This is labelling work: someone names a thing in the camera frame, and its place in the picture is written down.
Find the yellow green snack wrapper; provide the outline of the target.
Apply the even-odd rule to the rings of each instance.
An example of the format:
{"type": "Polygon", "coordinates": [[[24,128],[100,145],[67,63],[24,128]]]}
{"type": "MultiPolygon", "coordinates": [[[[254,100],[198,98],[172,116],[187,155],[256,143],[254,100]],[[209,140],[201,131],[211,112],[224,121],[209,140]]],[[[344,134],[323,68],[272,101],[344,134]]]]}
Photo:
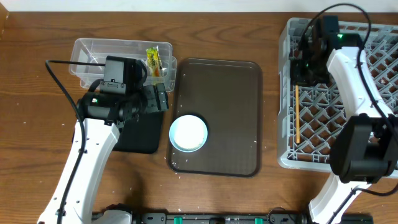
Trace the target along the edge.
{"type": "Polygon", "coordinates": [[[146,49],[146,62],[147,66],[149,67],[150,73],[152,77],[162,77],[162,63],[159,55],[159,48],[151,47],[146,49]]]}

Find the light blue rice bowl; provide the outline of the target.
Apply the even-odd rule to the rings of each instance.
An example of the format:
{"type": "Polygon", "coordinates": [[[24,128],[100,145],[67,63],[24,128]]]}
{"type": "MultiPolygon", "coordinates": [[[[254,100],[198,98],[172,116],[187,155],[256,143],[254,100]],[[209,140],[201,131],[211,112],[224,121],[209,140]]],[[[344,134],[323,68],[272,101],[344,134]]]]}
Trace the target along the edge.
{"type": "Polygon", "coordinates": [[[169,129],[169,140],[181,152],[195,152],[202,148],[208,138],[205,122],[194,115],[177,118],[169,129]]]}

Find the wooden chopstick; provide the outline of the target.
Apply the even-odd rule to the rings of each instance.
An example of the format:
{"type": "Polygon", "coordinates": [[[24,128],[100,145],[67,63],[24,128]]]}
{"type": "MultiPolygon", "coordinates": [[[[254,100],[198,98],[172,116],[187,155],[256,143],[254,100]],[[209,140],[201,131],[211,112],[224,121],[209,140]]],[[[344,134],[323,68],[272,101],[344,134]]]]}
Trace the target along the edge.
{"type": "Polygon", "coordinates": [[[296,125],[296,144],[300,144],[300,99],[299,99],[299,86],[295,86],[295,125],[296,125]]]}

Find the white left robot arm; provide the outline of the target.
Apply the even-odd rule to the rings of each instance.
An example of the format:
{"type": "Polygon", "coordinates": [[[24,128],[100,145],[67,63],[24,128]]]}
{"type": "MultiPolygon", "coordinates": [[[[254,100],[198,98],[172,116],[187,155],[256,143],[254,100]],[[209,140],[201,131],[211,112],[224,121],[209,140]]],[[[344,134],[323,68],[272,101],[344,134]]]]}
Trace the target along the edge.
{"type": "Polygon", "coordinates": [[[74,101],[45,62],[50,76],[71,104],[77,118],[72,147],[52,199],[39,223],[140,223],[123,204],[111,205],[93,217],[93,206],[104,167],[129,120],[169,108],[164,84],[145,85],[150,70],[143,60],[106,57],[104,77],[95,80],[74,101]]]}

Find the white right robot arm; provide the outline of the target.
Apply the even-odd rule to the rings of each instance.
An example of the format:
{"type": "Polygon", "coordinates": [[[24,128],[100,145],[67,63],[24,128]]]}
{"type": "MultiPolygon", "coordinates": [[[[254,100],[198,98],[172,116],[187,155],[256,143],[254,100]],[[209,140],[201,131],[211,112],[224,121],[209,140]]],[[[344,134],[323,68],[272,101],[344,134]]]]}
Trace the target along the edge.
{"type": "Polygon", "coordinates": [[[334,141],[331,174],[310,201],[311,223],[339,223],[350,203],[397,164],[397,117],[374,83],[359,34],[342,34],[338,16],[316,16],[298,48],[300,59],[290,63],[294,85],[315,86],[335,81],[345,109],[346,123],[334,141]]]}

